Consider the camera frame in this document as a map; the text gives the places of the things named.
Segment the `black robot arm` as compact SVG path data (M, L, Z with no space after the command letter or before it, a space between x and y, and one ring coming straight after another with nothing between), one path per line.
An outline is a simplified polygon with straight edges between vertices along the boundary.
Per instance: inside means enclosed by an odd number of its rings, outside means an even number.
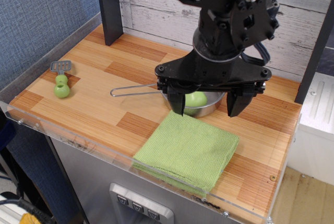
M179 0L200 8L193 50L156 67L157 87L171 109L183 114L185 96L225 92L228 115L239 115L271 78L263 46L279 27L276 0Z

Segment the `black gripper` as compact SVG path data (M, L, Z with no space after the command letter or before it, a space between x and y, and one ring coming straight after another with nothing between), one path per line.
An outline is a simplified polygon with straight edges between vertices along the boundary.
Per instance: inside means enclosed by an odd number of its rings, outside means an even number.
M157 88L167 95L176 114L183 115L185 94L195 91L221 91L227 95L228 116L238 116L263 93L264 83L271 72L265 66L270 55L265 47L257 47L259 58L237 49L213 54L207 49L193 49L186 56L158 65L155 68Z

